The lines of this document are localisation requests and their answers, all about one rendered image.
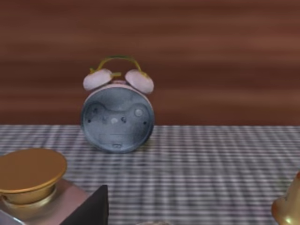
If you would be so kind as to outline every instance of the gold object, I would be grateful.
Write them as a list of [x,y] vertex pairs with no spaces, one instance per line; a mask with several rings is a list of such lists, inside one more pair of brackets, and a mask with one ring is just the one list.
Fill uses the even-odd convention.
[[0,195],[9,208],[40,207],[55,194],[66,159],[48,149],[19,150],[0,157]]
[[279,225],[300,224],[300,172],[290,184],[286,194],[273,202],[271,211]]

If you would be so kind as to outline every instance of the alarm clock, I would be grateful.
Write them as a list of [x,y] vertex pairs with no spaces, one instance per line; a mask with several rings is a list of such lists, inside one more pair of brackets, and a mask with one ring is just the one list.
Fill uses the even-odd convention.
[[[136,69],[120,80],[121,73],[103,68],[115,59],[132,62]],[[83,87],[91,92],[81,111],[81,128],[89,143],[106,152],[126,153],[147,142],[154,128],[154,112],[146,95],[153,91],[154,83],[135,59],[103,59],[96,70],[90,69]]]

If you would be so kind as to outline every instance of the brown wood background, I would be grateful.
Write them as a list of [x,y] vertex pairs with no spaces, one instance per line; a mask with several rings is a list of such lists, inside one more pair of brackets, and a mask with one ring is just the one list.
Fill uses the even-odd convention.
[[0,123],[78,124],[113,54],[152,76],[157,124],[300,125],[299,0],[2,1]]

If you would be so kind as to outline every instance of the gray clock back panel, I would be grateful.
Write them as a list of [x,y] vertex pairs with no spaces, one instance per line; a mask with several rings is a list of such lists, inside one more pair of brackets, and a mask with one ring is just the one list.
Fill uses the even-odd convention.
[[128,152],[148,140],[154,112],[143,95],[125,88],[108,88],[88,98],[81,124],[87,140],[98,149]]

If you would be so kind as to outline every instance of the gingham cloth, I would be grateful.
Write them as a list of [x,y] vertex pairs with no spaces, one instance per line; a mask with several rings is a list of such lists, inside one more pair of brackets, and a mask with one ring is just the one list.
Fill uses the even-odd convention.
[[79,126],[0,126],[0,154],[49,148],[65,179],[109,188],[110,225],[275,225],[271,204],[299,170],[300,127],[156,126],[135,152],[95,150]]

